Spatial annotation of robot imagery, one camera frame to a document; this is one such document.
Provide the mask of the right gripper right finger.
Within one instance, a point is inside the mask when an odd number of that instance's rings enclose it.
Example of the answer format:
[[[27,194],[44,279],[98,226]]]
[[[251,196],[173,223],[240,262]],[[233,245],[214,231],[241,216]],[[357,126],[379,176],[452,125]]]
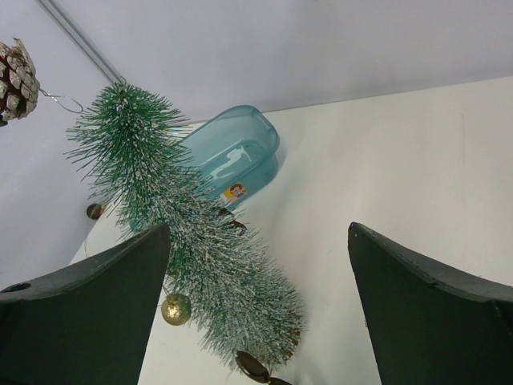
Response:
[[[510,384],[512,288],[353,222],[348,251],[383,384]]]

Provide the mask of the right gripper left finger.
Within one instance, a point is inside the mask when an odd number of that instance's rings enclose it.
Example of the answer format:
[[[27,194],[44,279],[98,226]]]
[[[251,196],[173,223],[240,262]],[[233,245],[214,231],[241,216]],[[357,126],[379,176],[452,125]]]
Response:
[[[170,251],[157,225],[1,292],[3,384],[136,384]]]

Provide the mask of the gold glitter ball ornament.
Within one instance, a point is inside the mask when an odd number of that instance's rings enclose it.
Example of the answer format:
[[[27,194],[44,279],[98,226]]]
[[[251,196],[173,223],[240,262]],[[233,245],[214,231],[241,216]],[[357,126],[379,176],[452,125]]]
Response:
[[[172,326],[182,326],[192,315],[191,302],[183,294],[168,294],[160,309],[164,321]]]

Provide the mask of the dark brown ball ornament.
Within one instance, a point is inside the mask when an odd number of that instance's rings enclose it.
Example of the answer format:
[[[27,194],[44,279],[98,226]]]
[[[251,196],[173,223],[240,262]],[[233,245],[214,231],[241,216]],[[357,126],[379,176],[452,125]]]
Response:
[[[105,207],[101,204],[94,203],[86,208],[86,215],[89,219],[97,221],[103,214]]]

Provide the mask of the small frosted christmas tree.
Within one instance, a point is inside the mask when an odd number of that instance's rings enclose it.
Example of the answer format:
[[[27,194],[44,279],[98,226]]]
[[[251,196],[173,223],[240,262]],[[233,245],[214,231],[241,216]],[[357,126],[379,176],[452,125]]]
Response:
[[[204,348],[234,366],[236,352],[284,365],[305,327],[294,284],[258,232],[224,227],[219,201],[188,165],[184,118],[164,96],[129,83],[104,87],[67,130],[67,158],[85,171],[91,198],[116,212],[125,237],[154,225],[170,231],[165,290],[187,296]]]

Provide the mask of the frosted pine cone ornament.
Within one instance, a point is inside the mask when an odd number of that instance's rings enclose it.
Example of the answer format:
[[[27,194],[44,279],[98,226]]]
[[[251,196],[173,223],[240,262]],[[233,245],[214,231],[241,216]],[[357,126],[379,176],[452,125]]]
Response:
[[[54,95],[42,89],[37,70],[20,38],[11,44],[1,42],[1,126],[21,120],[32,113],[40,95],[56,102],[65,111],[82,114],[83,106],[66,95]]]

